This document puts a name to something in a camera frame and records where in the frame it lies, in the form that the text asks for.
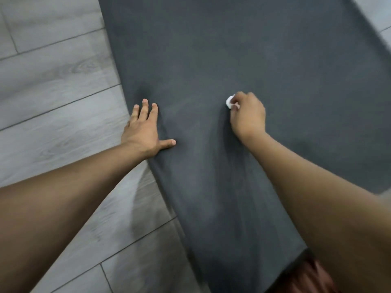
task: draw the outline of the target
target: gray wooden floor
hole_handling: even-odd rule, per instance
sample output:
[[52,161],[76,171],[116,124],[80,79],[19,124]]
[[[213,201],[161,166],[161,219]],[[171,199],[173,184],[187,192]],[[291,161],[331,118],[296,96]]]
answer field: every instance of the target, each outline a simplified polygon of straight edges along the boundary
[[[391,43],[391,0],[357,0]],[[118,144],[127,110],[97,0],[0,0],[0,186]],[[34,293],[200,292],[145,162]]]

